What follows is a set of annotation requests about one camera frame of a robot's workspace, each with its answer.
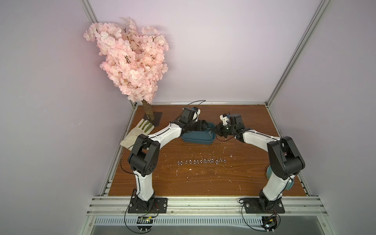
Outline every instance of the metal grille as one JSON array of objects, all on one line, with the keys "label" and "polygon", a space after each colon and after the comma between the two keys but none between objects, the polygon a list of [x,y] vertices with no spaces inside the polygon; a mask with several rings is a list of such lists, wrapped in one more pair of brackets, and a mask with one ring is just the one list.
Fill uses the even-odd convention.
[{"label": "metal grille", "polygon": [[[262,224],[261,216],[244,216],[251,226]],[[127,225],[136,225],[135,216],[125,216]],[[124,225],[123,216],[97,216],[95,225]],[[153,226],[189,226],[189,225],[214,225],[214,226],[247,226],[241,216],[161,216],[153,219]]]}]

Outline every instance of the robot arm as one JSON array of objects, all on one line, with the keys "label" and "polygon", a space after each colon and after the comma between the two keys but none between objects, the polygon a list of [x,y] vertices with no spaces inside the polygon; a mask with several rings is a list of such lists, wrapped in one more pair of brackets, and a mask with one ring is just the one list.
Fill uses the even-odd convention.
[{"label": "robot arm", "polygon": [[136,177],[137,193],[132,205],[142,211],[150,211],[154,205],[152,173],[158,163],[159,150],[171,140],[188,131],[206,130],[205,120],[197,120],[200,110],[197,107],[184,108],[178,119],[167,127],[149,136],[139,135],[129,155],[128,163]]},{"label": "robot arm", "polygon": [[237,140],[269,153],[272,173],[268,183],[260,191],[259,208],[261,211],[272,210],[275,205],[281,204],[280,199],[287,183],[305,167],[294,141],[288,136],[279,138],[247,128],[238,114],[223,114],[220,118],[222,123],[216,126],[217,135],[225,138],[233,135]]}]

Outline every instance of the tree trunk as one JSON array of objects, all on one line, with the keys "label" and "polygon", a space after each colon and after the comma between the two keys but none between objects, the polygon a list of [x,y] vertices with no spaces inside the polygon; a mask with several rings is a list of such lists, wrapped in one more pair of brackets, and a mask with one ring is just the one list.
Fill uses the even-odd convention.
[{"label": "tree trunk", "polygon": [[154,112],[153,112],[152,106],[148,102],[146,102],[145,100],[142,100],[142,105],[144,107],[145,113],[146,113],[149,121],[153,121],[154,120]]}]

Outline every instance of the white glove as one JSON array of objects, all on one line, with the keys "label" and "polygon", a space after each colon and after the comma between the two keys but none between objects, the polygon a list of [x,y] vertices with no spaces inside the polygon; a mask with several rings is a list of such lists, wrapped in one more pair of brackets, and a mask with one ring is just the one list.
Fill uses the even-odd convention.
[{"label": "white glove", "polygon": [[123,141],[120,142],[120,145],[129,148],[133,144],[135,144],[137,137],[140,134],[148,135],[154,129],[154,125],[149,122],[149,120],[141,119],[141,121],[137,124],[135,128],[133,128],[128,135],[124,138]]}]

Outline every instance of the black mounting plate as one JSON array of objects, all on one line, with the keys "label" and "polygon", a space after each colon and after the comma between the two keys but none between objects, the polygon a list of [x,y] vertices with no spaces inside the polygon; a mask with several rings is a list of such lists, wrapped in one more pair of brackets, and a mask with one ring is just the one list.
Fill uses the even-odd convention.
[{"label": "black mounting plate", "polygon": [[[156,213],[165,214],[167,212],[167,201],[168,201],[167,197],[156,197],[154,199],[154,205],[157,205],[158,207],[154,206],[149,213],[151,213],[151,214],[156,214]],[[146,214],[147,213],[145,208],[137,206],[136,202],[131,202],[131,204],[132,204],[132,206],[130,206],[128,208],[127,213],[129,213],[129,214],[137,214],[137,213]]]},{"label": "black mounting plate", "polygon": [[144,114],[144,119],[149,120],[155,127],[159,126],[159,123],[161,122],[161,118],[162,118],[162,112],[154,112],[154,120],[153,121],[150,121],[147,118],[146,113]]},{"label": "black mounting plate", "polygon": [[277,203],[274,205],[274,207],[271,210],[260,210],[259,205],[259,198],[253,197],[253,198],[242,198],[240,201],[244,202],[244,208],[246,209],[246,214],[274,214],[274,211],[277,214],[284,214],[285,208],[283,207],[282,200],[279,198]]}]

